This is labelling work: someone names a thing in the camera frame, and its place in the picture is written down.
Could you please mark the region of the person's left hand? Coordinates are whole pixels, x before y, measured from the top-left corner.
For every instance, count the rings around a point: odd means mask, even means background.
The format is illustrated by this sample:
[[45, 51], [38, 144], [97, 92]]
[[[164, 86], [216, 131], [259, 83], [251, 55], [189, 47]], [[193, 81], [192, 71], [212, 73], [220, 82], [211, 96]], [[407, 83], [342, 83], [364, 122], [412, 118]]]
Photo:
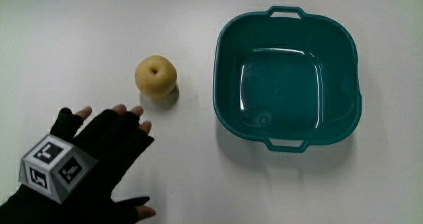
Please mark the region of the person's left hand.
[[156, 211], [146, 206], [147, 198], [131, 202], [114, 202], [111, 198], [123, 175], [154, 140], [149, 136], [151, 122], [139, 120], [143, 108], [128, 110], [119, 104], [77, 133], [91, 112], [89, 107], [76, 114], [62, 109], [50, 133], [86, 151], [98, 163], [63, 204], [20, 188], [23, 223], [136, 223], [155, 216]]

